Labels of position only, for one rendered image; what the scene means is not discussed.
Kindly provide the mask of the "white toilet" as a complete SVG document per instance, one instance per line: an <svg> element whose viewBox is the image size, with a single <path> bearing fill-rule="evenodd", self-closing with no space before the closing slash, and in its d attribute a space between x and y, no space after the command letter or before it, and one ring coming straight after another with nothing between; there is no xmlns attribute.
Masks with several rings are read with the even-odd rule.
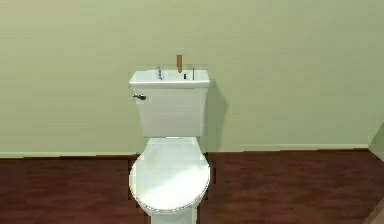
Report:
<svg viewBox="0 0 384 224"><path fill-rule="evenodd" d="M150 224L197 224L210 183L203 135L210 78L205 70L136 71L129 80L147 143L129 172L129 189Z"/></svg>

